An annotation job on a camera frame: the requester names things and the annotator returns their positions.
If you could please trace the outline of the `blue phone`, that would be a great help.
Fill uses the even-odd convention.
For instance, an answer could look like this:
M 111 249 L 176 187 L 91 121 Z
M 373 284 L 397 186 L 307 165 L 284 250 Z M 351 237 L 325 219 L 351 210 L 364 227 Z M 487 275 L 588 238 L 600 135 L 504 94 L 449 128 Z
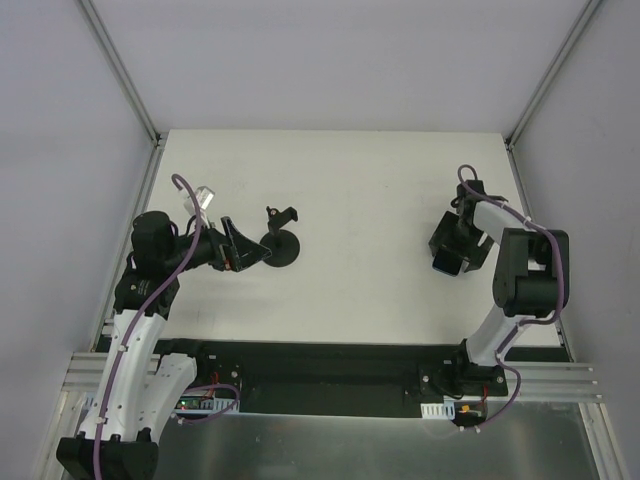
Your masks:
M 464 258 L 455 252 L 440 248 L 433 256 L 432 268 L 437 272 L 456 277 L 461 272 Z

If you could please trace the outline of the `black phone stand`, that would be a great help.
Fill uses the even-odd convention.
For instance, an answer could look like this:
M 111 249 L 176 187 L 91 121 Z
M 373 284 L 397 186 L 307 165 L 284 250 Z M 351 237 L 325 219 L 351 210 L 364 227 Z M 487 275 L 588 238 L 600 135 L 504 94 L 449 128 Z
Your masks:
M 267 206 L 268 232 L 261 238 L 260 244 L 269 249 L 271 255 L 264 262 L 273 268 L 283 268 L 291 265 L 300 254 L 300 241 L 291 231 L 284 226 L 289 222 L 298 221 L 298 212 L 294 207 L 278 210 Z

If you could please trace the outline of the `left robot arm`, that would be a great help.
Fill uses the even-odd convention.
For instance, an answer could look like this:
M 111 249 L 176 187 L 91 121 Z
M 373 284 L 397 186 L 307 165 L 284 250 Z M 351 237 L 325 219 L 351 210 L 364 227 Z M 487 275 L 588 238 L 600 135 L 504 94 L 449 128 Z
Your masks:
M 241 234 L 228 217 L 222 230 L 196 223 L 177 235 L 169 216 L 149 211 L 133 222 L 132 252 L 115 290 L 111 343 L 97 393 L 72 437 L 60 439 L 56 458 L 74 479 L 150 479 L 159 440 L 182 394 L 204 387 L 210 363 L 198 355 L 151 357 L 177 296 L 180 273 L 209 265 L 241 272 L 271 251 Z

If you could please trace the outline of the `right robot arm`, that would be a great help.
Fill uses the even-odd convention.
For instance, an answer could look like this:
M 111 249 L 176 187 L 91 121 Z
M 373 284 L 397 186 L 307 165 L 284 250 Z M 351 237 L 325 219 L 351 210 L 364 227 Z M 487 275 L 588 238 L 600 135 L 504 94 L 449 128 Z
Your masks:
M 452 387 L 473 394 L 486 381 L 483 367 L 497 366 L 527 328 L 557 321 L 569 299 L 569 236 L 487 195 L 482 181 L 467 180 L 457 186 L 428 245 L 434 270 L 450 276 L 480 269 L 498 247 L 494 306 L 462 342 L 464 361 L 450 369 Z

